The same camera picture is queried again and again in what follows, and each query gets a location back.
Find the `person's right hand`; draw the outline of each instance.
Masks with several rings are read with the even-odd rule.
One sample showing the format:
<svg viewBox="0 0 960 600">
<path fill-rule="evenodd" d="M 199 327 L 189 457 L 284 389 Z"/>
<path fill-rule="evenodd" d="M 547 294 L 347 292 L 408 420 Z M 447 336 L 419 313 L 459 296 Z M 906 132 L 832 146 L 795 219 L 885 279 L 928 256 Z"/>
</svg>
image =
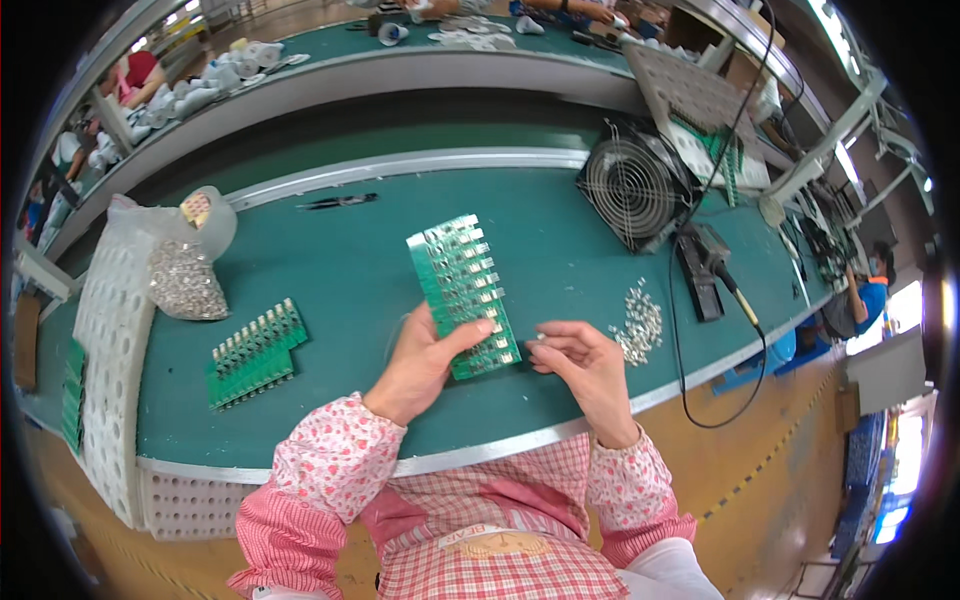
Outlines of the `person's right hand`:
<svg viewBox="0 0 960 600">
<path fill-rule="evenodd" d="M 599 2 L 590 2 L 590 0 L 581 0 L 577 3 L 576 8 L 568 4 L 568 9 L 571 11 L 579 12 L 585 15 L 588 18 L 593 19 L 594 21 L 599 21 L 604 25 L 610 25 L 613 23 L 613 11 L 600 4 Z"/>
<path fill-rule="evenodd" d="M 636 444 L 639 429 L 630 414 L 623 348 L 583 321 L 550 321 L 526 346 L 534 371 L 556 373 L 580 404 L 597 441 L 607 448 Z"/>
</svg>

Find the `person's left hand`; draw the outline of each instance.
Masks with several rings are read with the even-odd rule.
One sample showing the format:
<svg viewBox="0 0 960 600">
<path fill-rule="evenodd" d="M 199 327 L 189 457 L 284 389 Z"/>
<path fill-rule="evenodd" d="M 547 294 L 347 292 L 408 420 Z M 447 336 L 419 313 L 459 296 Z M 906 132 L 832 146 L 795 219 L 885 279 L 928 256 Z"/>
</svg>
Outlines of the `person's left hand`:
<svg viewBox="0 0 960 600">
<path fill-rule="evenodd" d="M 403 324 L 394 355 L 376 385 L 364 395 L 367 409 L 401 427 L 430 408 L 450 374 L 450 361 L 493 332 L 493 321 L 462 324 L 442 340 L 426 302 Z"/>
</svg>

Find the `power cord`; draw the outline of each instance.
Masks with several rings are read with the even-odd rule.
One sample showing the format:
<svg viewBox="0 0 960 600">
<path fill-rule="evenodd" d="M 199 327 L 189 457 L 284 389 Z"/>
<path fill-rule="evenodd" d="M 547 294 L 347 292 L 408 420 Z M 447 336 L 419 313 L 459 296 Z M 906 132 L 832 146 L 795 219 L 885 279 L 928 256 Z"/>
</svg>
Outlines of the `power cord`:
<svg viewBox="0 0 960 600">
<path fill-rule="evenodd" d="M 731 127 L 730 133 L 727 135 L 727 139 L 724 140 L 723 146 L 720 148 L 720 152 L 717 154 L 717 156 L 724 156 L 726 154 L 727 147 L 730 146 L 730 143 L 733 140 L 733 136 L 736 135 L 736 124 L 740 122 L 740 117 L 743 116 L 743 112 L 744 110 L 746 110 L 747 104 L 750 102 L 750 95 L 754 93 L 754 88 L 756 87 L 757 82 L 760 81 L 760 74 L 763 73 L 763 68 L 766 66 L 767 59 L 770 57 L 770 49 L 774 45 L 774 34 L 777 30 L 777 18 L 774 16 L 774 8 L 773 6 L 771 6 L 771 3 L 764 2 L 764 4 L 766 4 L 767 9 L 770 10 L 770 38 L 767 40 L 767 47 L 766 47 L 766 50 L 764 50 L 763 52 L 763 60 L 760 61 L 760 67 L 756 70 L 756 76 L 754 77 L 754 82 L 750 84 L 750 89 L 747 90 L 747 95 L 744 97 L 743 102 L 740 103 L 740 109 L 736 112 L 736 117 L 733 118 L 733 126 Z M 707 192 L 709 191 L 710 185 L 713 183 L 713 178 L 716 177 L 717 172 L 720 170 L 721 161 L 722 161 L 722 158 L 718 159 L 713 164 L 713 172 L 710 173 L 710 177 L 707 178 L 707 183 L 704 185 L 704 194 L 701 195 L 697 203 L 690 208 L 690 212 L 686 215 L 686 218 L 677 226 L 677 232 L 679 232 L 681 229 L 684 228 L 684 226 L 687 223 L 689 223 L 690 219 L 693 218 L 697 210 L 699 210 L 700 207 L 703 205 L 704 196 L 706 196 Z M 760 367 L 760 377 L 756 381 L 756 386 L 754 387 L 753 393 L 750 394 L 750 399 L 748 399 L 746 403 L 744 403 L 744 405 L 740 407 L 740 409 L 737 410 L 736 413 L 733 414 L 732 417 L 726 420 L 722 420 L 718 423 L 707 424 L 694 419 L 693 416 L 690 415 L 690 408 L 686 401 L 686 374 L 684 373 L 684 357 L 680 350 L 680 330 L 677 327 L 677 303 L 676 303 L 676 299 L 674 297 L 674 292 L 673 292 L 673 262 L 674 262 L 674 256 L 677 255 L 677 248 L 679 247 L 679 245 L 680 245 L 680 236 L 678 235 L 677 237 L 674 238 L 673 248 L 670 251 L 670 259 L 669 259 L 669 262 L 667 263 L 667 273 L 668 273 L 667 278 L 668 278 L 668 286 L 670 288 L 670 313 L 672 315 L 672 320 L 673 320 L 673 342 L 674 342 L 674 350 L 676 350 L 677 352 L 677 370 L 680 372 L 680 394 L 684 404 L 684 414 L 686 415 L 687 420 L 689 420 L 691 423 L 693 423 L 697 427 L 700 427 L 702 429 L 717 429 L 719 427 L 723 427 L 724 425 L 732 423 L 734 420 L 736 420 L 736 418 L 738 418 L 748 408 L 750 408 L 751 404 L 754 403 L 756 394 L 757 392 L 760 391 L 760 384 L 763 382 L 763 377 L 766 374 L 767 341 L 766 341 L 766 338 L 763 337 L 763 330 L 760 329 L 760 326 L 754 325 L 754 329 L 756 329 L 756 334 L 760 337 L 760 342 L 763 345 L 763 359 L 762 359 L 763 362 Z"/>
</svg>

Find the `concrete floor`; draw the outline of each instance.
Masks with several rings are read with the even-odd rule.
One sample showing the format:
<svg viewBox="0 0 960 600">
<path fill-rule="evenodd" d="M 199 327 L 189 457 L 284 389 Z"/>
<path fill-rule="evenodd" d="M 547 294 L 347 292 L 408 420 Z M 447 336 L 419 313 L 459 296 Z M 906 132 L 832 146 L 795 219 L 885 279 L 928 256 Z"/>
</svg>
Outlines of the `concrete floor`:
<svg viewBox="0 0 960 600">
<path fill-rule="evenodd" d="M 835 361 L 827 355 L 785 377 L 768 377 L 754 404 L 721 429 L 694 427 L 679 398 L 637 418 L 673 471 L 681 510 L 699 519 L 694 546 L 700 564 L 727 598 L 776 598 L 790 588 L 802 561 L 828 548 L 844 456 L 835 421 Z M 690 393 L 690 411 L 698 420 L 721 420 L 749 392 L 714 397 L 709 388 L 698 388 Z M 75 546 L 85 546 L 79 553 L 100 574 L 105 598 L 236 597 L 224 585 L 245 566 L 236 540 L 158 542 L 131 531 L 90 487 L 59 438 L 34 430 L 30 442 L 50 506 L 79 522 L 85 543 Z M 595 520 L 590 541 L 599 546 Z M 355 523 L 337 563 L 346 598 L 375 598 L 378 570 L 367 532 Z"/>
</svg>

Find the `plastic bag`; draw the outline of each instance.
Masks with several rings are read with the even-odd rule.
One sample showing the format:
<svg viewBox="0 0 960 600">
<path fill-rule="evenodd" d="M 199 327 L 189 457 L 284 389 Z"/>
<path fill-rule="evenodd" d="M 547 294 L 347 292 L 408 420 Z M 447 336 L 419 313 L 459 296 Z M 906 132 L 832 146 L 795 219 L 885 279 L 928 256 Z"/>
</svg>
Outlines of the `plastic bag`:
<svg viewBox="0 0 960 600">
<path fill-rule="evenodd" d="M 201 246 L 200 233 L 179 208 L 148 208 L 116 194 L 107 215 L 112 224 L 129 232 L 131 242 L 145 255 L 141 263 L 146 266 L 145 291 L 160 310 L 187 321 L 229 316 L 213 261 Z"/>
</svg>

